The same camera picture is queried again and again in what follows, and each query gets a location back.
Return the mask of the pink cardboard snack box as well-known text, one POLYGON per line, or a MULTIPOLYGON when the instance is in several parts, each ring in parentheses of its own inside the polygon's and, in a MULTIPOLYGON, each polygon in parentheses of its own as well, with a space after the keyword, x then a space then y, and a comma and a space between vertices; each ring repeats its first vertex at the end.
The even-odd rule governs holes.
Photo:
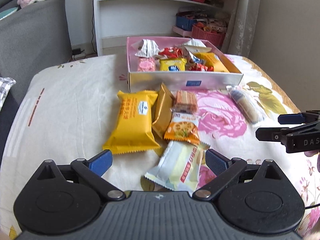
POLYGON ((126 42, 129 90, 224 89, 243 74, 212 43, 182 37, 137 36, 126 42))

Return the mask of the white silver crumpled snack bag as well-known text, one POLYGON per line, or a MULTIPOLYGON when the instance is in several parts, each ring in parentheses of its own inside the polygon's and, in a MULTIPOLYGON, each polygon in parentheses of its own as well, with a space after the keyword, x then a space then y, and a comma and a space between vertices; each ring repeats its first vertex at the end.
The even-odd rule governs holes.
POLYGON ((158 44, 154 40, 142 39, 133 45, 137 49, 135 56, 150 58, 157 55, 160 51, 158 44))

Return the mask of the red white candy pack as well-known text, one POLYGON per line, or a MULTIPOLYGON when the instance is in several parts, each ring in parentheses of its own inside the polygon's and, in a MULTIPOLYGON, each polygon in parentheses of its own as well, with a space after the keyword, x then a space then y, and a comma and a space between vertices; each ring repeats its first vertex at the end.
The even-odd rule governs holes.
POLYGON ((195 63, 188 69, 189 71, 198 71, 198 72, 213 72, 214 67, 210 66, 207 67, 205 65, 202 65, 200 63, 195 63))

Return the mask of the floral tablecloth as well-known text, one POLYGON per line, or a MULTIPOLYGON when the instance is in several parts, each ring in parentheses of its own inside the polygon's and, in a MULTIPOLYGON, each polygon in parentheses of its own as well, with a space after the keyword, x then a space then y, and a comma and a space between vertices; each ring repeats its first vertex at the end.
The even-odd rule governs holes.
MULTIPOLYGON (((114 129, 119 100, 126 92, 123 54, 95 57, 49 67, 36 74, 5 144, 1 164, 1 232, 15 239, 20 228, 13 214, 16 197, 46 159, 68 164, 99 153, 114 129)), ((319 230, 317 157, 287 154, 283 145, 260 142, 255 129, 226 92, 199 91, 199 135, 221 154, 259 164, 273 159, 308 207, 301 235, 319 230)))

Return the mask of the grey white checked pillow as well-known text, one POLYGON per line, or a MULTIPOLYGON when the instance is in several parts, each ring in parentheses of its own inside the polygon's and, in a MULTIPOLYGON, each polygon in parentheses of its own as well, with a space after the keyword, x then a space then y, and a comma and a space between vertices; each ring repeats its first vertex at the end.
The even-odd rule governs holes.
POLYGON ((9 94, 12 86, 16 84, 16 80, 11 77, 0 77, 0 110, 9 94))

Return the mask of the pink snack pack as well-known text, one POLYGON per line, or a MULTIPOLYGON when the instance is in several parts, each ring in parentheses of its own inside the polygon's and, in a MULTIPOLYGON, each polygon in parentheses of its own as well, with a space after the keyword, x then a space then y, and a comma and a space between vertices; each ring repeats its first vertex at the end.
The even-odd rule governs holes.
POLYGON ((154 72, 156 70, 156 61, 153 57, 138 59, 138 72, 154 72))

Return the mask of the clear wrapped sandwich cookies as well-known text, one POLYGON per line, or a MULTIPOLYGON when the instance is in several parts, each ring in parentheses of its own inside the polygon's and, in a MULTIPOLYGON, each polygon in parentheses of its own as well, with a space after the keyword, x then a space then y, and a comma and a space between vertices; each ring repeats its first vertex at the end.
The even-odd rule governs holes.
POLYGON ((227 86, 226 89, 229 97, 250 124, 258 126, 265 120, 264 111, 246 89, 241 86, 227 86))

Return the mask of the small yellow blue snack pack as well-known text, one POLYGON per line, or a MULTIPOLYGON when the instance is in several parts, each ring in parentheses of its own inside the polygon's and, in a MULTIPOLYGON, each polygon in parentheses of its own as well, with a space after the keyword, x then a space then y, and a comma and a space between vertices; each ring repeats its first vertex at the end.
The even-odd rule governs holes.
POLYGON ((185 71, 187 60, 183 58, 178 59, 164 59, 160 60, 160 71, 181 72, 185 71))

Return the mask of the lace curtain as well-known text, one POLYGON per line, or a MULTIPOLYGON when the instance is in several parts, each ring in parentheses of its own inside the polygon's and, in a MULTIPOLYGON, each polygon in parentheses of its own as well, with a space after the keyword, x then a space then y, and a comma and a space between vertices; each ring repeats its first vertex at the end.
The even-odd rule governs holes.
POLYGON ((221 50, 224 53, 248 57, 251 50, 260 0, 235 0, 221 50))

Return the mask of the large yellow snack pack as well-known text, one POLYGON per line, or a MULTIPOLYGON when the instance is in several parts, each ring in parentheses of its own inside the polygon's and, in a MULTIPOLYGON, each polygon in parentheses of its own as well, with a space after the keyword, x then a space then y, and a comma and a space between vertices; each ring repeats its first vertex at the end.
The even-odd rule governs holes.
POLYGON ((125 154, 159 148, 152 133, 152 106, 158 93, 154 90, 135 93, 120 90, 117 97, 120 109, 116 125, 103 149, 110 150, 112 154, 125 154))

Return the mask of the orange lotus root chip pack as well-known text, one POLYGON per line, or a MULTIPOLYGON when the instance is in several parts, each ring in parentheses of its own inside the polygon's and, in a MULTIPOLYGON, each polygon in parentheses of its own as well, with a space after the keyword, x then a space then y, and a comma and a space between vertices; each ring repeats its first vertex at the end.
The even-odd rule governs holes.
POLYGON ((200 144, 198 127, 200 116, 174 112, 169 126, 164 134, 164 139, 189 142, 193 145, 200 144))

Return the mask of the pink plastic basket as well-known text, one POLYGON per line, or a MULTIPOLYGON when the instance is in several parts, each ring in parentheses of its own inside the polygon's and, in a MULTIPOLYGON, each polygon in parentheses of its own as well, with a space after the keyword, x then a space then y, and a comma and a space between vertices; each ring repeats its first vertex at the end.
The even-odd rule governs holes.
POLYGON ((221 47, 225 39, 225 34, 204 31, 200 27, 197 27, 195 24, 192 27, 191 36, 195 39, 207 40, 216 47, 221 47))

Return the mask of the white bookshelf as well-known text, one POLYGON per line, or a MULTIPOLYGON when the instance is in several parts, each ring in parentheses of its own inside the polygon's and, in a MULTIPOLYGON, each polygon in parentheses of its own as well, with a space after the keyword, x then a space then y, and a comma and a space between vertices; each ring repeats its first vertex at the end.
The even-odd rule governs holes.
POLYGON ((192 0, 93 0, 97 54, 125 46, 129 36, 172 36, 179 10, 220 10, 192 0))

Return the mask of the white pale yellow snack pack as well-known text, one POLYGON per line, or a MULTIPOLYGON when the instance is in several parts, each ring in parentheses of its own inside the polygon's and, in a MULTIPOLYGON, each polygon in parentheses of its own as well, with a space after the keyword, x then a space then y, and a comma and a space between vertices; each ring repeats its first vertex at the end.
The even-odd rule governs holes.
POLYGON ((209 145, 201 142, 170 141, 157 166, 149 169, 144 177, 172 190, 193 194, 199 183, 202 157, 209 145))

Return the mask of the clear wrapped wafer biscuit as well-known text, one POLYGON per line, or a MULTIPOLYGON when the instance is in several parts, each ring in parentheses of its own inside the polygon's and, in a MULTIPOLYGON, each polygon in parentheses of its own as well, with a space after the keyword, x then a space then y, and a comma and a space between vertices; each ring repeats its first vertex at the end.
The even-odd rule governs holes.
POLYGON ((198 111, 197 98, 194 92, 178 90, 172 109, 182 113, 196 113, 198 111))

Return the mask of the gold foil snack pack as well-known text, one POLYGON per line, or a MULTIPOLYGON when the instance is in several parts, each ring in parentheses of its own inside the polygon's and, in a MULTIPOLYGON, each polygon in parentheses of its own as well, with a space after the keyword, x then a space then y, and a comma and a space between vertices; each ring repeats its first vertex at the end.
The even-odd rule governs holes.
POLYGON ((170 124, 172 116, 171 108, 174 101, 174 95, 168 90, 164 83, 161 83, 156 102, 155 116, 152 123, 152 129, 161 139, 164 138, 164 134, 170 124))

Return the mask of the small silver foil snack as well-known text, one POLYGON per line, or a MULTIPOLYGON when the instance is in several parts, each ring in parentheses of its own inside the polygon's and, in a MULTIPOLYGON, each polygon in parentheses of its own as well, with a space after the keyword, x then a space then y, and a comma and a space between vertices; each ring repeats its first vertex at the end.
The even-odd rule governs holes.
POLYGON ((191 63, 195 63, 195 64, 197 64, 197 63, 202 64, 202 65, 205 64, 205 61, 203 59, 200 59, 200 58, 196 57, 195 55, 191 55, 190 61, 191 61, 191 63))

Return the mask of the yellow snack pack in box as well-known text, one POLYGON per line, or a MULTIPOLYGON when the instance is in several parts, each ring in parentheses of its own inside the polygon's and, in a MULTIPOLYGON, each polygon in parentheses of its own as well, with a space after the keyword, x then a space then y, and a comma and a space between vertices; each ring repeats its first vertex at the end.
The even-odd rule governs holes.
POLYGON ((210 72, 229 72, 219 57, 214 53, 196 53, 195 56, 203 62, 203 65, 206 66, 210 72))

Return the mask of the red round-pattern snack pack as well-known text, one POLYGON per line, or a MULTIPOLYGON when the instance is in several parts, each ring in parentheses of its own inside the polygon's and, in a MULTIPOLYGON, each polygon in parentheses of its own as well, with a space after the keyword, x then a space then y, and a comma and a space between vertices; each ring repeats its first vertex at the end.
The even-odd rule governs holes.
POLYGON ((168 59, 178 59, 183 57, 183 51, 178 47, 165 47, 158 52, 160 56, 166 56, 168 59))

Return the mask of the grey sofa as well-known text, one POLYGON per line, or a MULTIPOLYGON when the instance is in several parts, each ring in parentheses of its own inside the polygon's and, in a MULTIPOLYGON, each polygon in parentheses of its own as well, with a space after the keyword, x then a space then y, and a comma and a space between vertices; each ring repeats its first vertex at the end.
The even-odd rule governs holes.
POLYGON ((65 0, 35 2, 24 8, 17 0, 1 0, 1 12, 13 7, 18 10, 1 20, 1 77, 16 80, 1 109, 1 150, 33 76, 67 62, 72 54, 65 0))

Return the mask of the blue storage bin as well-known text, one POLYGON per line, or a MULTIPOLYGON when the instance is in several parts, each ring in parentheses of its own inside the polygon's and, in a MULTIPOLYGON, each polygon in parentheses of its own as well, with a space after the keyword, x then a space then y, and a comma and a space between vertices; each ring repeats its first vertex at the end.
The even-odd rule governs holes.
POLYGON ((185 31, 192 31, 193 25, 197 23, 197 20, 189 19, 183 16, 176 16, 176 27, 185 31))

